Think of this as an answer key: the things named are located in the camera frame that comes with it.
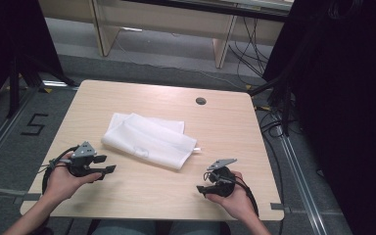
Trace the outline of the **person's legs in jeans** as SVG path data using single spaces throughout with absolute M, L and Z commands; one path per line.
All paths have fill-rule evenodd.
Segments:
M 90 235 L 231 235 L 226 222 L 101 220 Z

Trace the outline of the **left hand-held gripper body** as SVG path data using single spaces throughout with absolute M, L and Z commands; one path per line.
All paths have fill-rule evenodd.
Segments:
M 95 157 L 95 149 L 89 142 L 84 141 L 81 145 L 71 147 L 62 153 L 58 163 L 65 166 L 73 176 L 82 177 L 91 174 L 90 164 Z

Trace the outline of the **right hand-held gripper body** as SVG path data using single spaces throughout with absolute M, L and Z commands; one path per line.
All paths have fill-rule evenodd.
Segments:
M 227 167 L 236 162 L 236 159 L 216 160 L 207 168 L 205 179 L 211 183 L 211 194 L 228 197 L 234 191 L 235 175 Z

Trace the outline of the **white cloth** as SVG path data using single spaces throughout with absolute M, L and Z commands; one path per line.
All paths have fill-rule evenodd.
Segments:
M 185 123 L 114 113 L 102 143 L 142 160 L 180 170 L 197 140 L 184 134 Z

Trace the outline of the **black curtain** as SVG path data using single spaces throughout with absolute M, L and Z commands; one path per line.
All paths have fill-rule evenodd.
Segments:
M 295 0 L 263 77 L 295 95 L 353 235 L 376 235 L 376 0 Z
M 20 54 L 64 72 L 38 0 L 0 0 L 0 90 Z

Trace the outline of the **person's left hand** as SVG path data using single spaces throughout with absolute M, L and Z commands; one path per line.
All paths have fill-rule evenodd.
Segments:
M 61 164 L 52 171 L 47 188 L 43 194 L 45 199 L 53 203 L 61 203 L 69 199 L 82 185 L 98 180 L 102 174 L 100 172 L 91 173 L 86 176 L 76 177 L 72 175 L 68 168 Z

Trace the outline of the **black metal stand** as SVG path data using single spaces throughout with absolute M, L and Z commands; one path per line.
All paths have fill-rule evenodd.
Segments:
M 20 108 L 20 79 L 21 74 L 30 87 L 40 87 L 43 80 L 39 76 L 39 72 L 47 72 L 58 80 L 63 82 L 67 87 L 76 88 L 78 83 L 68 78 L 62 71 L 57 71 L 51 66 L 45 64 L 37 58 L 28 54 L 20 54 L 15 56 L 10 63 L 10 105 L 8 118 L 12 118 Z

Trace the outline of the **grey metal floor rail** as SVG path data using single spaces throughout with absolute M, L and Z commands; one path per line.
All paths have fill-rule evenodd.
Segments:
M 22 114 L 24 113 L 28 103 L 33 99 L 33 97 L 38 92 L 37 88 L 28 88 L 20 100 L 20 105 L 18 109 L 10 116 L 6 117 L 0 126 L 0 149 L 2 148 L 4 142 L 9 137 L 10 133 L 13 131 L 17 123 L 19 122 Z
M 276 132 L 279 134 L 283 151 L 286 155 L 286 159 L 289 163 L 293 177 L 296 181 L 297 188 L 300 193 L 303 205 L 305 207 L 308 220 L 313 230 L 313 234 L 328 235 L 324 220 L 308 187 L 306 178 L 297 159 L 297 155 L 290 140 L 290 137 L 286 135 L 286 132 L 280 126 L 276 128 Z

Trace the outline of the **light wooden desk frame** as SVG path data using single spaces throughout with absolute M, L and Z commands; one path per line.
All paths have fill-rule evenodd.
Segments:
M 295 0 L 38 0 L 47 18 L 94 25 L 106 57 L 125 27 L 187 34 L 212 40 L 222 68 L 228 42 L 275 44 Z

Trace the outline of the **person's right hand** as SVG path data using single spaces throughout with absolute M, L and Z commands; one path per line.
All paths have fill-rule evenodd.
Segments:
M 222 206 L 232 217 L 246 223 L 258 218 L 253 204 L 247 195 L 246 186 L 242 174 L 233 171 L 236 177 L 234 191 L 228 197 L 221 197 L 216 194 L 207 194 L 206 198 L 213 203 Z

